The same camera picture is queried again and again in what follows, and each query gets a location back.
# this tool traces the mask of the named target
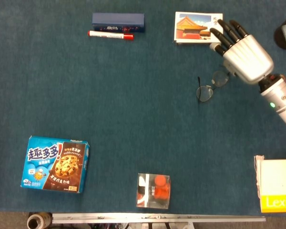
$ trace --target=eyeglasses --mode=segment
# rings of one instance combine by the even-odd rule
[[[200,77],[198,77],[199,87],[196,90],[196,96],[200,102],[208,101],[214,93],[215,88],[224,86],[229,80],[229,74],[223,71],[216,71],[212,77],[212,84],[214,87],[200,85]]]

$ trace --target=white marker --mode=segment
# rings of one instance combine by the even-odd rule
[[[114,33],[114,32],[99,32],[99,31],[90,30],[90,31],[88,31],[88,36],[90,36],[90,37],[119,38],[119,39],[133,41],[133,34]]]

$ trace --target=red marker cap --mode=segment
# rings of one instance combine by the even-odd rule
[[[133,41],[133,34],[124,34],[124,40]]]

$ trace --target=marker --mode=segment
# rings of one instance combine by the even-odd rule
[[[114,32],[99,32],[99,31],[90,30],[90,31],[88,31],[88,36],[90,36],[90,37],[118,38],[118,39],[133,41],[133,34],[114,33]]]
[[[220,40],[220,42],[225,47],[227,47],[228,49],[231,48],[231,46],[233,46],[233,44],[220,31],[218,31],[217,29],[210,28],[210,32],[212,34],[214,34],[215,37],[217,37]]]
[[[235,20],[230,20],[230,24],[236,29],[236,31],[241,35],[241,37],[245,38],[249,34],[246,32],[246,30]]]
[[[211,43],[210,49],[217,52],[219,55],[223,56],[226,50],[220,45],[220,43]]]
[[[227,23],[221,19],[218,20],[218,23],[235,43],[240,41],[241,37]]]

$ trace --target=robotic hand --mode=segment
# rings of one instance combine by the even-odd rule
[[[212,43],[210,48],[223,56],[224,66],[232,74],[239,76],[248,84],[258,83],[261,95],[286,123],[286,81],[282,74],[272,74],[274,67],[269,54],[236,21],[230,25],[218,20],[232,42],[218,30],[211,28],[221,42]]]

